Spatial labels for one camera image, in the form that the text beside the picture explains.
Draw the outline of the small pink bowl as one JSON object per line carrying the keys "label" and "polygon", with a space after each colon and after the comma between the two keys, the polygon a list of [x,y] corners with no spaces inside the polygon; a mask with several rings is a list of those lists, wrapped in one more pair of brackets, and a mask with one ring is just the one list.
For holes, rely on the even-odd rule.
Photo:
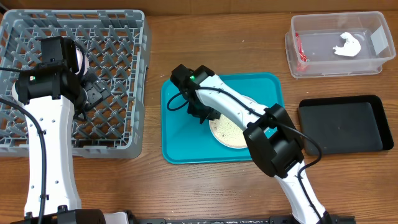
{"label": "small pink bowl", "polygon": [[83,50],[76,48],[76,58],[78,62],[78,71],[76,72],[76,75],[78,76],[79,79],[82,79],[82,77],[88,71],[88,66],[89,66],[88,57],[86,56],[86,53]]}

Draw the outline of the large white plate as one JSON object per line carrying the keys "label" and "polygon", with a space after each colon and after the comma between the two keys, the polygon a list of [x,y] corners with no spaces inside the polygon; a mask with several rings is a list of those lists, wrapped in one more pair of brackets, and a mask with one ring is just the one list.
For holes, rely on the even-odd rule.
{"label": "large white plate", "polygon": [[223,95],[223,98],[227,100],[230,105],[237,107],[239,110],[234,110],[235,115],[242,115],[243,123],[240,121],[236,124],[231,121],[223,113],[221,113],[219,119],[209,120],[209,126],[212,135],[222,145],[233,148],[233,149],[244,149],[247,148],[247,144],[243,135],[241,126],[244,125],[246,128],[249,122],[256,122],[259,117],[250,113],[242,105],[231,99],[229,96]]}

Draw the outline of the red snack wrapper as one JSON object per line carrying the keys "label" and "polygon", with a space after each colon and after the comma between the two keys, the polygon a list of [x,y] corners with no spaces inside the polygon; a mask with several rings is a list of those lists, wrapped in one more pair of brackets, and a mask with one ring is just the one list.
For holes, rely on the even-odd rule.
{"label": "red snack wrapper", "polygon": [[297,71],[304,72],[304,71],[306,71],[306,69],[308,67],[308,65],[305,64],[305,62],[308,62],[308,57],[305,55],[303,45],[302,45],[302,40],[297,32],[295,33],[295,38],[296,38],[298,54],[299,54],[299,58],[300,58],[300,60],[297,62]]}

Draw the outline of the white tissue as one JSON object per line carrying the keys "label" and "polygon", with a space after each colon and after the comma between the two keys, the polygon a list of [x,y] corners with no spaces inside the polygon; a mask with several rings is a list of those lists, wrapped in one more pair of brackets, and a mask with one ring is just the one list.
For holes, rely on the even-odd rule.
{"label": "white tissue", "polygon": [[344,56],[344,57],[355,57],[361,51],[361,44],[359,40],[353,37],[349,32],[344,32],[340,35],[342,39],[345,40],[345,43],[342,47],[335,46],[333,47],[334,54]]}

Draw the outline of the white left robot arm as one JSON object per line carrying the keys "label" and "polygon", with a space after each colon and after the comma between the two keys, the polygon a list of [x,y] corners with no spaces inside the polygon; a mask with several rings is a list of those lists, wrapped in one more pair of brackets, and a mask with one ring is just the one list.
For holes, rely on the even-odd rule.
{"label": "white left robot arm", "polygon": [[41,40],[42,60],[20,72],[12,96],[24,114],[29,138],[29,191],[26,223],[61,223],[65,213],[73,223],[83,217],[103,222],[101,212],[84,212],[77,192],[72,158],[74,120],[111,92],[94,74],[83,47],[66,37]]}

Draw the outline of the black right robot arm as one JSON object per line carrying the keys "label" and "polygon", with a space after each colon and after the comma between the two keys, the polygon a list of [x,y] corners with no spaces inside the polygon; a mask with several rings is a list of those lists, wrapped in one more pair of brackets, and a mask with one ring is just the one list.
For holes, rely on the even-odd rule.
{"label": "black right robot arm", "polygon": [[188,114],[201,122],[225,116],[242,130],[252,161],[277,179],[297,222],[332,223],[305,173],[320,159],[305,163],[304,142],[318,143],[295,128],[281,105],[267,107],[247,99],[204,65],[192,70],[180,64],[172,70],[170,81],[186,99]]}

